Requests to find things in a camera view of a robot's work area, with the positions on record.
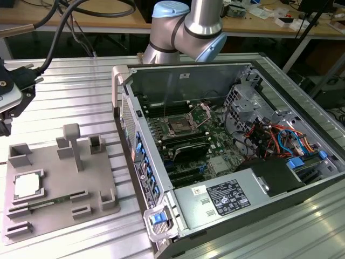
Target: metal case frame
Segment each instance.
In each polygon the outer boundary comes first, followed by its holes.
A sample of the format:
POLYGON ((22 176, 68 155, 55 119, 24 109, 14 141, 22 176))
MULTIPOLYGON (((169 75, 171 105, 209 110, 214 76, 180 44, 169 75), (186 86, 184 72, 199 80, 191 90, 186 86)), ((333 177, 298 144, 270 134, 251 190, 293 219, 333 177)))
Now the metal case frame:
MULTIPOLYGON (((208 63, 203 64, 205 66, 207 65, 216 65, 216 64, 238 64, 236 61, 228 61, 228 62, 215 62, 215 63, 208 63)), ((335 141, 309 114, 305 111, 299 105, 296 100, 291 97, 288 92, 275 80, 271 77, 271 75, 255 60, 248 62, 247 60, 244 62, 241 62, 241 64, 250 64, 251 69, 255 70, 257 74, 261 75, 261 78, 265 81, 266 84, 268 84, 275 93, 279 94, 283 101, 286 102, 286 104, 289 106, 289 108, 296 114, 298 114, 302 120, 306 123, 307 127, 312 129, 320 142, 322 142, 322 146, 324 146, 327 150, 330 150, 333 154, 336 154, 339 158, 341 163, 344 163, 345 161, 345 151, 344 149, 339 145, 337 141, 335 141)), ((192 64, 181 64, 183 66, 194 66, 195 63, 192 64)), ((143 111, 140 108, 140 104, 136 98, 134 98, 133 92, 130 88, 131 79, 130 75, 132 73, 136 73, 136 70, 138 69, 145 69, 145 68, 157 68, 157 67, 174 67, 173 65, 147 65, 147 66, 141 66, 141 65, 133 65, 128 66, 126 69, 125 75, 121 75, 121 73, 118 73, 117 68, 115 67, 113 70, 113 79, 116 77, 116 83, 113 84, 113 92, 117 92, 118 85, 123 85, 124 88, 124 94, 123 98, 124 100, 128 100, 128 102, 132 106, 132 115, 136 119, 136 131, 140 131, 143 135, 147 135, 149 133, 149 129, 147 127, 147 124, 145 123, 146 120, 143 116, 143 111)), ((116 124, 119 126, 121 123, 120 119, 120 112, 119 108, 117 107, 114 109, 115 114, 115 121, 116 124)), ((123 149, 125 150, 125 154, 127 153, 129 156, 131 155, 128 146, 126 145, 126 142, 123 141, 126 138, 125 132, 122 132, 121 126, 118 127, 119 129, 119 135, 121 137, 121 142, 123 149)), ((314 194, 320 192, 321 190, 327 188, 328 186, 342 180, 345 178, 345 172, 338 173, 337 175, 328 177, 324 180, 321 180, 319 182, 313 183, 311 185, 299 188, 297 190, 294 190, 290 193, 282 194, 277 197, 272 198, 271 200, 267 202, 263 202, 262 204, 258 206, 250 206, 249 208, 246 208, 242 210, 241 212, 234 213, 227 215, 225 217, 222 217, 221 219, 215 220, 211 223, 202 225, 198 228, 189 229, 188 225, 186 224, 186 221, 183 217, 183 211, 179 205, 179 200, 176 197, 175 191, 172 189, 172 184, 168 178, 167 175, 158 173, 158 172, 164 172, 164 165, 161 162, 161 159, 158 155, 158 151, 156 150, 155 144, 151 138, 145 138, 144 140, 144 146, 147 147, 146 150, 149 151, 148 157, 150 160, 150 163, 154 165, 154 173, 157 175, 157 184, 161 188, 161 195, 159 197, 159 200, 157 204, 161 204, 162 202, 165 202, 165 204, 169 205, 169 208, 171 210, 171 217, 175 220, 176 224, 178 224, 178 235, 174 238, 174 242, 172 239, 170 239, 170 236, 167 236, 164 243, 158 244, 159 251, 156 254, 159 258, 168 258, 170 256, 177 256, 180 253, 183 253, 184 251, 196 247, 200 244, 203 244, 207 241, 210 241, 214 238, 217 238, 219 236, 222 236, 224 234, 227 234, 231 231, 234 231, 236 229, 239 229, 243 226, 246 226, 250 223, 254 223, 256 221, 259 221, 271 214, 274 214, 276 212, 279 212, 283 209, 286 209, 290 206, 299 204, 309 197, 313 196, 314 194)), ((132 167, 133 160, 127 156, 127 162, 130 165, 131 177, 133 178, 134 187, 136 189, 136 192, 138 196, 142 195, 142 189, 138 182, 137 175, 135 173, 134 167, 132 167)), ((141 205, 141 210, 147 209, 147 205, 145 205, 145 201, 143 202, 144 205, 141 205)), ((149 213, 144 214, 144 220, 146 224, 150 224, 148 221, 148 215, 149 213)))

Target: black cable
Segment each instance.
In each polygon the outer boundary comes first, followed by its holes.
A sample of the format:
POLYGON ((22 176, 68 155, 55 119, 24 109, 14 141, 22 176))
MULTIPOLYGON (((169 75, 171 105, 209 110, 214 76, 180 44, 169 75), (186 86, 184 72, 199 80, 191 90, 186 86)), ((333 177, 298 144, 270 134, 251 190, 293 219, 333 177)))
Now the black cable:
MULTIPOLYGON (((118 0, 119 2, 128 4, 131 8, 127 11, 124 12, 117 12, 117 13, 101 13, 101 12, 92 12, 89 10, 85 10, 85 9, 81 9, 81 8, 75 8, 74 11, 75 12, 80 12, 80 13, 84 13, 86 15, 91 15, 91 16, 95 16, 95 17, 104 17, 104 18, 117 18, 117 17, 123 17, 123 16, 127 16, 127 15, 131 15, 134 11, 135 11, 135 3, 131 0, 118 0)), ((69 7, 70 5, 64 1, 64 0, 60 0, 60 3, 66 7, 69 7)))
POLYGON ((298 11, 298 8, 295 8, 295 7, 292 6, 293 4, 294 4, 294 3, 291 3, 290 6, 291 6, 293 9, 295 9, 295 10, 298 11))
POLYGON ((59 0, 54 0, 53 6, 50 9, 50 11, 48 12, 47 16, 44 17, 42 20, 40 20, 38 23, 35 23, 33 25, 33 27, 35 29, 37 29, 37 28, 43 26, 44 24, 46 24, 46 22, 48 22, 50 20, 50 18, 52 18, 52 16, 56 12, 56 9, 58 8, 58 5, 59 5, 59 0))
MULTIPOLYGON (((86 1, 88 1, 88 0, 76 0, 71 5, 68 5, 69 7, 67 8, 67 10, 65 11, 64 15, 62 16, 60 24, 58 26, 58 29, 55 32, 55 35, 54 35, 54 38, 53 38, 53 42, 52 42, 52 45, 50 47, 49 53, 47 55, 47 58, 45 59, 43 65, 36 69, 37 76, 40 76, 41 74, 43 74, 44 71, 46 71, 47 68, 49 67, 50 63, 52 62, 53 53, 54 53, 54 51, 55 51, 55 49, 57 47, 57 44, 58 44, 59 38, 61 36, 61 33, 62 33, 63 29, 64 29, 64 26, 65 26, 68 18, 71 15, 71 13, 76 9, 76 7, 78 7, 80 4, 82 4, 82 3, 86 2, 86 1)), ((128 1, 128 0, 120 0, 120 1, 121 2, 125 2, 125 1, 126 2, 130 2, 131 6, 134 5, 133 2, 128 1)), ((130 9, 130 10, 125 11, 125 12, 119 12, 116 17, 122 17, 122 16, 130 15, 134 10, 135 10, 135 5, 134 5, 134 9, 133 10, 130 9)))
MULTIPOLYGON (((60 13, 61 16, 64 15, 64 12, 62 11, 60 5, 58 5, 57 10, 58 10, 58 12, 60 13)), ((77 42, 85 50, 85 52, 87 53, 87 55, 89 57, 93 57, 93 55, 91 54, 91 51, 88 49, 88 47, 85 45, 85 43, 80 41, 78 39, 78 37, 75 35, 74 28, 73 28, 73 18, 72 18, 72 15, 70 16, 70 19, 71 19, 71 24, 69 24, 68 21, 67 21, 66 22, 66 26, 68 27, 68 29, 72 33, 73 39, 75 40, 75 42, 77 42)))
POLYGON ((49 53, 47 55, 47 58, 45 59, 43 65, 36 69, 37 76, 40 76, 41 74, 43 74, 44 71, 46 71, 47 68, 49 67, 50 63, 52 62, 53 53, 54 53, 54 51, 56 49, 56 46, 58 45, 58 41, 59 41, 59 38, 61 36, 61 33, 62 33, 63 29, 64 29, 64 26, 65 26, 68 18, 70 17, 71 13, 74 11, 74 8, 76 6, 78 6, 78 5, 86 2, 86 1, 89 1, 89 0, 76 0, 73 4, 70 5, 70 7, 67 8, 66 12, 61 17, 60 24, 58 26, 58 29, 55 32, 55 35, 54 35, 54 38, 53 38, 53 42, 52 42, 52 45, 50 47, 49 53))
POLYGON ((78 27, 80 33, 81 33, 82 36, 85 38, 85 41, 86 41, 88 47, 91 49, 93 56, 96 57, 96 56, 97 56, 97 55, 96 55, 96 51, 93 49, 93 46, 92 46, 91 42, 88 40, 88 38, 87 38, 86 35, 84 34, 84 31, 83 31, 83 30, 81 29, 81 27, 79 26, 79 23, 77 22, 77 20, 74 19, 74 16, 73 16, 73 15, 72 15, 72 20, 75 22, 75 24, 77 25, 77 27, 78 27))
POLYGON ((304 23, 304 21, 306 20, 306 17, 307 17, 307 14, 305 13, 305 14, 304 14, 304 17, 303 17, 303 20, 302 20, 302 24, 301 24, 300 29, 298 30, 298 32, 297 32, 297 34, 296 34, 295 39, 297 39, 298 34, 300 34, 300 31, 301 31, 301 29, 302 29, 302 27, 303 27, 303 23, 304 23))
POLYGON ((51 4, 50 5, 45 5, 45 4, 33 4, 33 3, 30 3, 30 2, 27 2, 25 0, 21 0, 22 2, 26 3, 26 4, 29 4, 29 5, 33 5, 33 6, 37 6, 37 7, 50 7, 52 6, 51 4))

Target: white sticker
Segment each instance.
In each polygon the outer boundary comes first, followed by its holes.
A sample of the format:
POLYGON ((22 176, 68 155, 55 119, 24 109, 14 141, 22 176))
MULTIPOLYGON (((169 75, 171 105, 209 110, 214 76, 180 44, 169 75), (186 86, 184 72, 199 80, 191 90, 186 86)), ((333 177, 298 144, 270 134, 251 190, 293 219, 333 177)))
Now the white sticker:
POLYGON ((189 78, 190 74, 180 74, 180 79, 186 79, 189 78))
POLYGON ((192 192, 195 195, 206 193, 206 185, 200 185, 197 187, 192 188, 192 192))

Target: desk clutter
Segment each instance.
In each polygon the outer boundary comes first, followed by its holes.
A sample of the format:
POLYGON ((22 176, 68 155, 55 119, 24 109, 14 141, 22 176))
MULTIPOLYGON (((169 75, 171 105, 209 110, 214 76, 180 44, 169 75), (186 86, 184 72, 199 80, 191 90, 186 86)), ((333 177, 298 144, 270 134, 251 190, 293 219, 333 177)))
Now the desk clutter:
POLYGON ((299 4, 298 1, 290 0, 278 0, 270 3, 260 0, 224 0, 223 6, 223 17, 247 19, 246 14, 250 13, 264 20, 273 18, 273 22, 278 26, 290 28, 294 31, 307 29, 314 18, 315 12, 323 8, 323 14, 320 18, 330 20, 328 23, 330 27, 343 34, 345 33, 345 25, 341 21, 334 21, 334 19, 345 17, 345 13, 336 13, 336 7, 342 6, 339 3, 338 5, 333 5, 332 1, 325 6, 321 6, 320 3, 313 4, 312 0, 304 0, 302 4, 299 4))

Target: motherboard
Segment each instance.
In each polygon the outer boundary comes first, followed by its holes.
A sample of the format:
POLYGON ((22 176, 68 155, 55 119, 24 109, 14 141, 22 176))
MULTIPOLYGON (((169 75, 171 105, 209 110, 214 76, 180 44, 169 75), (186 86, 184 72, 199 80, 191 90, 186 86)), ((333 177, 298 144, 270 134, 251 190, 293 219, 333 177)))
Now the motherboard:
POLYGON ((143 107, 175 188, 233 173, 245 161, 224 128, 222 113, 210 107, 210 103, 200 102, 143 107))

